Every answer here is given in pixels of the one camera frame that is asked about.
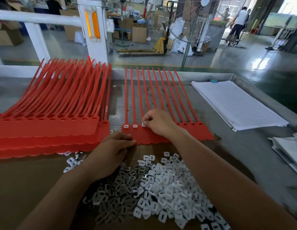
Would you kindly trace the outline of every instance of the person's right hand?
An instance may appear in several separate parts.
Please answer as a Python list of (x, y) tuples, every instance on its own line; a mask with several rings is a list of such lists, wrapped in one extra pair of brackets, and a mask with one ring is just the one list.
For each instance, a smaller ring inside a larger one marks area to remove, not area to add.
[(169, 135), (180, 129), (171, 116), (162, 109), (149, 110), (142, 118), (142, 123), (158, 135), (169, 138)]

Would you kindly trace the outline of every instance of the stack of paper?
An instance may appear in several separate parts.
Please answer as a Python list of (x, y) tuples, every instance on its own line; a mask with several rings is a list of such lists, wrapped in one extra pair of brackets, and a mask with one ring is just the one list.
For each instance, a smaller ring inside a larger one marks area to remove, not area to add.
[(297, 133), (288, 138), (268, 138), (272, 140), (272, 148), (297, 173)]
[(218, 83), (193, 81), (192, 86), (234, 131), (286, 126), (289, 123), (232, 81)]

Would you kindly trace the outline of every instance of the hand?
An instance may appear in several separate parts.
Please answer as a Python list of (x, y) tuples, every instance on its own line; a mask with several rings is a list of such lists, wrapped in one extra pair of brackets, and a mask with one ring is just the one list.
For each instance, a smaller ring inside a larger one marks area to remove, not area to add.
[(180, 129), (171, 116), (162, 109), (150, 110), (144, 115), (142, 123), (158, 135), (169, 138), (169, 135)]
[(77, 168), (84, 171), (91, 183), (107, 177), (120, 166), (127, 148), (134, 145), (131, 135), (122, 132), (109, 134)]

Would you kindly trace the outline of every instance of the person in white shirt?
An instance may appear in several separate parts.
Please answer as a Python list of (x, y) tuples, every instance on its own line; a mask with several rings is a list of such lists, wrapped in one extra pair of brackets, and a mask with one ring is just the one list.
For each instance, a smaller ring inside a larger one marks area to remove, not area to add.
[(233, 28), (231, 29), (229, 35), (227, 36), (226, 42), (231, 41), (233, 35), (235, 34), (234, 40), (233, 42), (236, 42), (237, 38), (239, 37), (242, 29), (243, 29), (243, 25), (245, 24), (246, 18), (248, 16), (247, 13), (247, 7), (243, 7), (242, 10), (240, 11), (240, 13), (235, 17), (234, 21), (235, 25), (233, 26)]
[(147, 33), (146, 33), (146, 40), (150, 41), (150, 35), (154, 31), (154, 16), (155, 16), (155, 10), (156, 10), (156, 0), (148, 0), (146, 5), (146, 24), (147, 24)]

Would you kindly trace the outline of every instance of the yellow pallet jack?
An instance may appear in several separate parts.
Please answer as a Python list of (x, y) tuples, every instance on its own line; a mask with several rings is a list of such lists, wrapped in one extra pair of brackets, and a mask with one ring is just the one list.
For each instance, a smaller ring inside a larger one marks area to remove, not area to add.
[[(166, 4), (166, 9), (170, 13), (169, 25), (171, 24), (174, 3), (177, 3), (177, 1), (168, 1)], [(163, 56), (167, 52), (166, 45), (168, 41), (169, 41), (169, 27), (166, 32), (166, 37), (159, 38), (157, 43), (153, 47), (153, 49), (143, 49), (143, 50), (116, 49), (116, 51), (120, 56)]]

